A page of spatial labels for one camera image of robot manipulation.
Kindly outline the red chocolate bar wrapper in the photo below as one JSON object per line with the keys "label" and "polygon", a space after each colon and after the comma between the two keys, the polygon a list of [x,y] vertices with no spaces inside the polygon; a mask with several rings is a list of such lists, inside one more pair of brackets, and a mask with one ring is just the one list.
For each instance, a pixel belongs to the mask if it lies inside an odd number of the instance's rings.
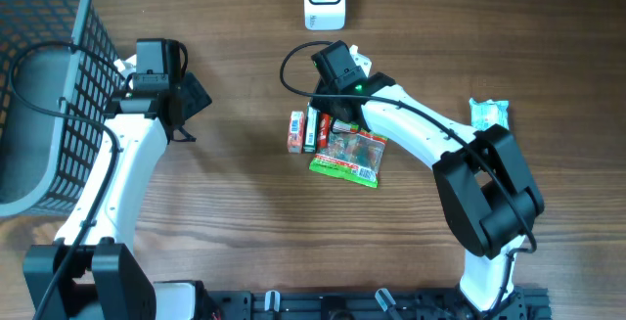
{"label": "red chocolate bar wrapper", "polygon": [[318,151],[321,151],[322,149],[328,146],[331,120],[332,120],[332,117],[329,114],[320,114],[320,120],[319,120],[319,125],[318,125],[318,132],[317,132],[317,150]]}

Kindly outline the green white gum pack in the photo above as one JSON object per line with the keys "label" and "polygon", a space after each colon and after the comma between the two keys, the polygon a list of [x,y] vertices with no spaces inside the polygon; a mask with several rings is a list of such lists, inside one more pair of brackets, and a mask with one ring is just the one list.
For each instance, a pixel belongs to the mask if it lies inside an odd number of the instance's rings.
{"label": "green white gum pack", "polygon": [[315,153],[317,148],[317,132],[319,111],[311,105],[307,106],[306,126],[304,131],[303,152]]}

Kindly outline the green snack bag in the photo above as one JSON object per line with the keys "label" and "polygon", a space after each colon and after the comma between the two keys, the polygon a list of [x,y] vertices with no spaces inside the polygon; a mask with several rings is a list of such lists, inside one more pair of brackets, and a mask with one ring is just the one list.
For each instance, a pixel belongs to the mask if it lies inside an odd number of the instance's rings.
{"label": "green snack bag", "polygon": [[379,171],[387,138],[332,117],[328,146],[316,150],[311,171],[358,183],[379,185]]}

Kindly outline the light teal tissue packet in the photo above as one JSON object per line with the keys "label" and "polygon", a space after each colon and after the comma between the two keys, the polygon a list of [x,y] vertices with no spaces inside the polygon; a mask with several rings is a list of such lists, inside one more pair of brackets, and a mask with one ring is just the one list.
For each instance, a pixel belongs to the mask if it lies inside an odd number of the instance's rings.
{"label": "light teal tissue packet", "polygon": [[486,130],[498,124],[509,129],[508,100],[494,101],[489,99],[484,102],[476,102],[474,98],[469,99],[471,126],[478,130]]}

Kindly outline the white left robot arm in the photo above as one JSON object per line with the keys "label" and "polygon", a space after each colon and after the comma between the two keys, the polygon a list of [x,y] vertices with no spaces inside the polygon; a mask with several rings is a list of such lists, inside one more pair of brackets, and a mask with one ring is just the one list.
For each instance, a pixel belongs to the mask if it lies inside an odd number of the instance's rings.
{"label": "white left robot arm", "polygon": [[38,319],[214,319],[200,281],[153,283],[133,254],[136,222],[157,162],[186,119],[211,99],[187,71],[186,46],[140,39],[136,65],[112,94],[103,138],[71,215],[23,274]]}

